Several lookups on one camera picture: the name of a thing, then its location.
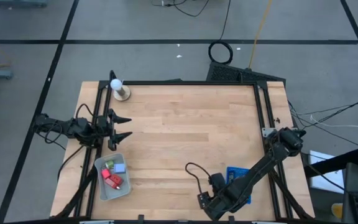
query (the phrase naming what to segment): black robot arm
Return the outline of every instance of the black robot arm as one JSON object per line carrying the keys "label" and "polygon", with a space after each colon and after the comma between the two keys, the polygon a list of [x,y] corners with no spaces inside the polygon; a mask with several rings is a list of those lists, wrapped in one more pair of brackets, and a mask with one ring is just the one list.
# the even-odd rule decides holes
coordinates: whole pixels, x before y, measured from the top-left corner
{"label": "black robot arm", "polygon": [[108,118],[96,117],[96,124],[91,125],[86,118],[72,118],[68,121],[60,121],[49,118],[47,114],[40,114],[35,118],[34,132],[63,134],[69,139],[77,139],[82,146],[98,147],[98,139],[110,137],[108,148],[112,151],[117,149],[117,144],[132,134],[132,132],[117,134],[114,123],[122,124],[131,121],[130,118],[122,118],[115,114],[112,109],[108,111]]}
{"label": "black robot arm", "polygon": [[268,152],[256,163],[245,176],[234,179],[226,184],[221,173],[213,174],[209,178],[214,196],[208,192],[198,195],[200,207],[212,220],[219,220],[225,212],[236,212],[247,202],[253,186],[274,167],[288,156],[296,156],[302,148],[302,137],[305,131],[292,131],[283,128],[274,131],[265,138],[264,144]]}

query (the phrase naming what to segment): gray floor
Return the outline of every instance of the gray floor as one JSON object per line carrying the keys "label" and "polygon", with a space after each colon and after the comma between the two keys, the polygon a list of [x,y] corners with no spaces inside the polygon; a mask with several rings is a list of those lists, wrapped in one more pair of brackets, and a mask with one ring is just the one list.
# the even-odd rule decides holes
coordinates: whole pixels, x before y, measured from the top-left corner
{"label": "gray floor", "polygon": [[[50,0],[45,9],[0,8],[0,39],[59,39],[72,2]],[[348,3],[358,23],[358,1]],[[266,4],[267,0],[232,0],[224,39],[253,39]],[[201,5],[202,1],[189,1],[183,8],[196,12]],[[211,1],[201,16],[190,18],[172,7],[153,7],[148,0],[80,0],[68,38],[216,39],[226,7],[227,1]],[[356,36],[339,1],[284,0],[272,4],[261,39],[355,40]],[[232,45],[238,47],[231,65],[245,68],[252,46]],[[57,46],[1,48],[13,58],[15,77],[0,80],[0,204]],[[111,69],[125,80],[205,80],[207,52],[206,44],[65,45],[43,112],[68,119],[81,82],[107,79]],[[219,46],[213,54],[217,59],[227,57]],[[358,45],[258,45],[252,69],[286,78],[288,98],[299,113],[358,101]],[[327,123],[358,124],[358,106]],[[358,142],[358,129],[328,129]],[[355,148],[315,128],[305,136],[305,152],[338,155]],[[59,147],[34,137],[7,222],[48,217],[62,159]]]}

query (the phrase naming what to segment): blue object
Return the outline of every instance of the blue object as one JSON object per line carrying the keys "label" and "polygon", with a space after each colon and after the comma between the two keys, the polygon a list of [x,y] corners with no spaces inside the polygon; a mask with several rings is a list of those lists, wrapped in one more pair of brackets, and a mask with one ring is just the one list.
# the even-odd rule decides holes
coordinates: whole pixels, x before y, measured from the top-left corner
{"label": "blue object", "polygon": [[125,164],[114,164],[114,173],[120,174],[125,172]]}
{"label": "blue object", "polygon": [[[237,177],[241,177],[248,173],[249,169],[240,168],[240,167],[227,167],[226,168],[226,184],[233,182]],[[247,204],[251,203],[251,195],[247,200]]]}

